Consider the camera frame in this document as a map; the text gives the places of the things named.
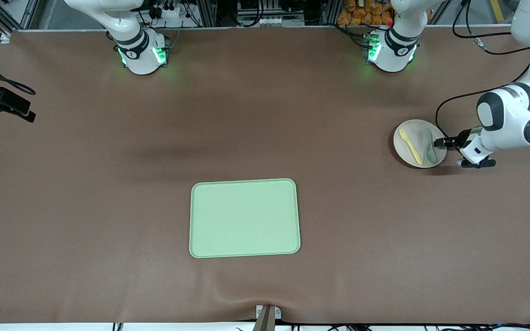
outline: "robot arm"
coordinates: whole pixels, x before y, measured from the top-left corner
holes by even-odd
[[[427,8],[443,0],[392,0],[396,13],[394,24],[387,31],[376,30],[375,51],[369,55],[370,62],[383,71],[395,73],[412,61],[416,42],[427,25]]]
[[[133,73],[150,74],[166,64],[165,36],[141,27],[134,13],[143,0],[65,0],[67,5],[103,25],[118,44],[122,62]]]
[[[514,38],[530,46],[530,0],[521,0],[513,19]],[[480,97],[477,106],[482,126],[471,129],[461,153],[480,164],[498,149],[530,146],[530,66],[521,80]]]

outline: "round plate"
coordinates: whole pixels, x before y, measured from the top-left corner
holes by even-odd
[[[412,145],[414,146],[418,154],[422,157],[422,165],[416,163],[416,160],[414,159],[410,148],[408,148],[408,144],[406,144],[406,141],[400,138],[401,127],[404,128],[408,139],[410,139],[410,142],[412,142]],[[431,134],[433,136],[432,141],[428,141],[425,129],[431,130]],[[430,163],[429,160],[427,160],[426,158],[426,149],[428,145],[432,144],[435,140],[439,138],[444,138],[443,132],[441,132],[433,123],[423,120],[410,120],[400,124],[398,128],[396,128],[396,132],[394,133],[394,148],[396,149],[396,153],[398,153],[400,158],[411,166],[418,168],[433,168],[439,163],[443,162],[445,156],[447,155],[447,148],[435,147],[434,150],[435,155],[437,156],[437,162]]]

